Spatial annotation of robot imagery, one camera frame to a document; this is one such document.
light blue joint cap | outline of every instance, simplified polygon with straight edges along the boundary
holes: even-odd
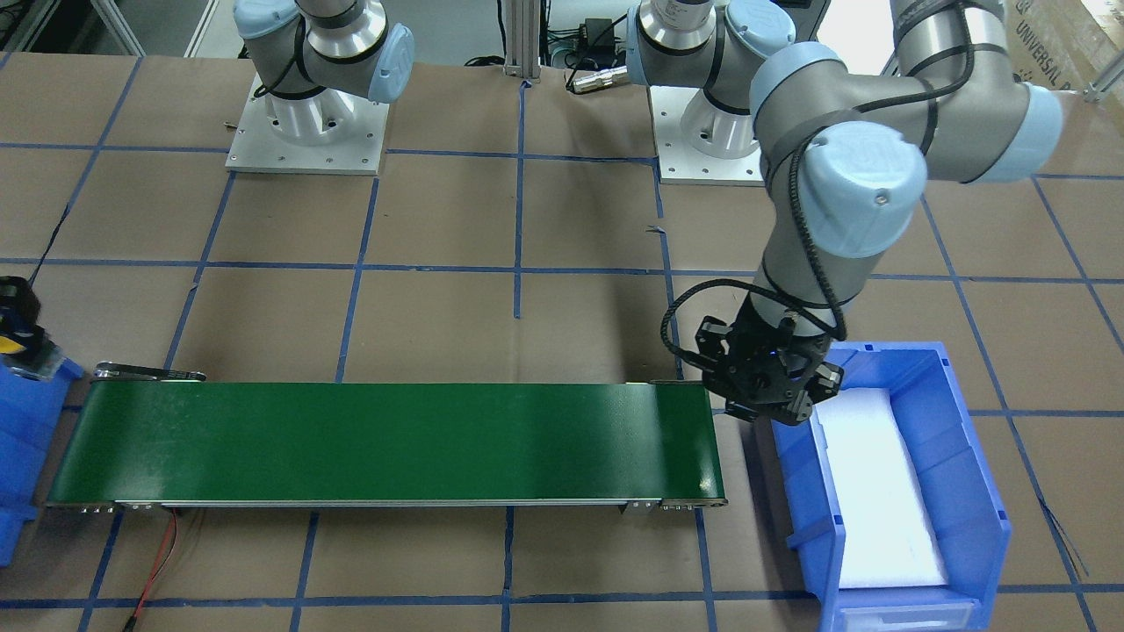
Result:
[[[800,42],[777,51],[753,75],[750,83],[750,111],[756,115],[769,94],[796,71],[824,60],[843,63],[835,51],[818,42]]]
[[[1023,125],[999,160],[976,182],[1014,182],[1034,174],[1048,160],[1061,138],[1061,102],[1041,85],[1025,84],[1031,91]]]
[[[796,42],[796,22],[769,0],[731,0],[726,22],[734,37],[763,58]]]
[[[293,0],[236,0],[234,24],[239,37],[257,39],[284,27],[298,12]]]
[[[798,175],[812,240],[845,259],[894,245],[925,191],[925,156],[896,129],[850,120],[821,132]]]
[[[628,81],[636,85],[647,85],[644,74],[644,60],[640,56],[640,22],[636,20],[636,7],[628,9],[628,31],[625,36],[625,67],[628,69]]]
[[[409,28],[396,24],[387,35],[379,55],[379,63],[371,76],[368,100],[375,103],[393,103],[402,96],[414,71],[414,34]]]

white mounting plate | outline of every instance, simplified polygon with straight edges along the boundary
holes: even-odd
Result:
[[[761,150],[743,159],[726,160],[708,156],[683,137],[679,121],[698,88],[653,85],[652,129],[660,156],[660,179],[668,184],[726,184],[763,187]]]
[[[254,98],[257,85],[255,76],[226,156],[227,169],[248,173],[379,174],[389,105],[355,99],[351,134],[327,145],[296,145],[273,132],[265,99]]]

blue storage bin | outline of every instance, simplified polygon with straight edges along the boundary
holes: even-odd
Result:
[[[846,516],[817,418],[773,422],[804,581],[823,606],[819,632],[982,630],[995,605],[1010,523],[941,343],[840,343],[843,389],[880,388],[913,460],[949,585],[840,588]]]
[[[18,378],[0,367],[0,567],[11,563],[24,523],[35,520],[35,484],[71,382],[82,369],[66,360],[49,382]]]

conveyor belt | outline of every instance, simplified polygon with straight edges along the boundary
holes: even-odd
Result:
[[[47,503],[725,504],[696,385],[96,382]]]

white foam insert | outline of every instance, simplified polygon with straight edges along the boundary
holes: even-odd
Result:
[[[816,405],[846,529],[841,588],[943,586],[949,578],[886,389]]]

